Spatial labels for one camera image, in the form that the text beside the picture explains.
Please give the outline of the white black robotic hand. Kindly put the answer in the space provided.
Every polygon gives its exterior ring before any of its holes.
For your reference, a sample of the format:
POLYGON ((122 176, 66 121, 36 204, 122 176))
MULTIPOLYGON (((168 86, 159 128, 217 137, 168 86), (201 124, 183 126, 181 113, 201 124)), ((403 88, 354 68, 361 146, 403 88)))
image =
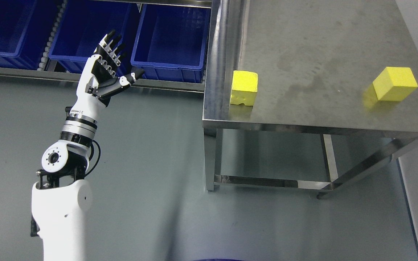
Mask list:
POLYGON ((129 73, 118 75, 122 65, 124 43, 112 30, 100 40, 87 59, 77 86, 77 101, 87 105, 108 107, 111 98, 132 87, 144 76, 144 69, 132 67, 129 73))

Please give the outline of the white humanoid robot arm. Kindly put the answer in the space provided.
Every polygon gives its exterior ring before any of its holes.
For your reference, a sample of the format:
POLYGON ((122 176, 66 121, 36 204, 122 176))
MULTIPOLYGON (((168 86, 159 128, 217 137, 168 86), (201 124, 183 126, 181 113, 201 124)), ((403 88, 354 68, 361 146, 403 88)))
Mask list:
POLYGON ((86 261, 86 217, 93 195, 86 180, 99 112, 106 106, 80 95, 66 111, 59 139, 42 154, 31 190, 30 236, 44 261, 86 261))

